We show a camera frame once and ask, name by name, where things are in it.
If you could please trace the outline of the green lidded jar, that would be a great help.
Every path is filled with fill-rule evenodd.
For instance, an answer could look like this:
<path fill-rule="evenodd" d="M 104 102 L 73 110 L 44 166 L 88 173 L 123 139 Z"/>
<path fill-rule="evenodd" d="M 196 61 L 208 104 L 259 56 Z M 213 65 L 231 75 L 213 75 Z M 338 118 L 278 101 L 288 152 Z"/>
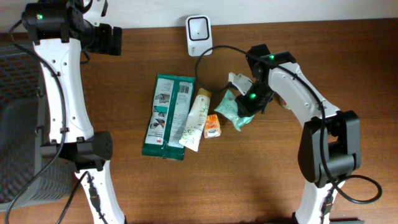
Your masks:
<path fill-rule="evenodd" d="M 282 97 L 279 97 L 279 104 L 281 105 L 281 107 L 283 107 L 283 108 L 285 108 L 287 110 L 290 109 L 290 107 L 288 106 L 288 104 L 286 103 L 286 101 Z"/>

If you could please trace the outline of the teal snack packet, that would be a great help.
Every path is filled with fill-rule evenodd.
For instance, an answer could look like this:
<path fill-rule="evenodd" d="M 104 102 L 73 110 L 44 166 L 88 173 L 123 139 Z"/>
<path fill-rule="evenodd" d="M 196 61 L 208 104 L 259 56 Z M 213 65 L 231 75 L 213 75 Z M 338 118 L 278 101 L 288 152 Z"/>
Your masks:
<path fill-rule="evenodd" d="M 222 114 L 230 120 L 237 131 L 241 131 L 241 127 L 251 122 L 254 116 L 239 117 L 238 105 L 235 101 L 236 97 L 231 90 L 227 90 L 220 104 L 214 109 L 215 112 Z"/>

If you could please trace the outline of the small orange carton box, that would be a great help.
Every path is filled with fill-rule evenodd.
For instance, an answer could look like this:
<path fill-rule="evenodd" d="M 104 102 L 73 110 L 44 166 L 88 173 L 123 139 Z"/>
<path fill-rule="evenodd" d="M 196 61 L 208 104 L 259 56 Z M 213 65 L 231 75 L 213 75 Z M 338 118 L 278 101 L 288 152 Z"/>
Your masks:
<path fill-rule="evenodd" d="M 221 136 L 220 122 L 216 114 L 210 114 L 207 116 L 203 135 L 206 139 Z"/>

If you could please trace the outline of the white cream tube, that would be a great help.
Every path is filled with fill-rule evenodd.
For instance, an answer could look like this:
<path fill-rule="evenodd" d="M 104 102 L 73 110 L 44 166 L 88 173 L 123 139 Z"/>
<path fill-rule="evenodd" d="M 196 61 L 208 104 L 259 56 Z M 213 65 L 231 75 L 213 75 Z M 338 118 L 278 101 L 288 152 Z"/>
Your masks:
<path fill-rule="evenodd" d="M 187 116 L 187 121 L 179 140 L 181 145 L 195 152 L 198 151 L 201 135 L 205 127 L 210 99 L 211 92 L 200 88 Z"/>

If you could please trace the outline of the green wipes packet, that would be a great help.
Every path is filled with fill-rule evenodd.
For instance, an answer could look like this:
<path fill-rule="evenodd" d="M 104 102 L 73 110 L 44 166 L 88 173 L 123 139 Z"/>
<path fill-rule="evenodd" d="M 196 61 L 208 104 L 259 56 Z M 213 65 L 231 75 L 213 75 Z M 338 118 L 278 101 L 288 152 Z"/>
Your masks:
<path fill-rule="evenodd" d="M 184 159 L 185 146 L 179 140 L 193 101 L 194 85 L 193 77 L 157 75 L 143 156 Z"/>

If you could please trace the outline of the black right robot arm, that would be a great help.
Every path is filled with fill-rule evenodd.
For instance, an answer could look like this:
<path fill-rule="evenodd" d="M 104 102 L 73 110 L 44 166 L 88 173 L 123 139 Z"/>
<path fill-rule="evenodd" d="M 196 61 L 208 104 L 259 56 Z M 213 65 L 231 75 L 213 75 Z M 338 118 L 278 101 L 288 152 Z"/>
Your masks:
<path fill-rule="evenodd" d="M 330 213 L 343 184 L 361 165 L 360 121 L 354 111 L 341 111 L 307 80 L 288 51 L 270 53 L 256 45 L 245 53 L 255 79 L 235 84 L 238 115 L 263 112 L 275 94 L 302 126 L 298 165 L 305 179 L 303 197 L 293 223 L 331 223 Z"/>

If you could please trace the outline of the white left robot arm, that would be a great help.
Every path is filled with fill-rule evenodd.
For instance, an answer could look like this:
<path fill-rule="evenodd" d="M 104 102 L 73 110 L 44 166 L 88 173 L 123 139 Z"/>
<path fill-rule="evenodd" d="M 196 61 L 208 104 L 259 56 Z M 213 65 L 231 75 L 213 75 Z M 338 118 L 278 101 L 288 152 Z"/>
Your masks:
<path fill-rule="evenodd" d="M 103 24 L 107 0 L 28 3 L 21 22 L 39 59 L 49 106 L 49 139 L 39 148 L 75 166 L 95 223 L 126 223 L 110 173 L 113 142 L 88 117 L 81 54 L 120 55 L 122 29 Z"/>

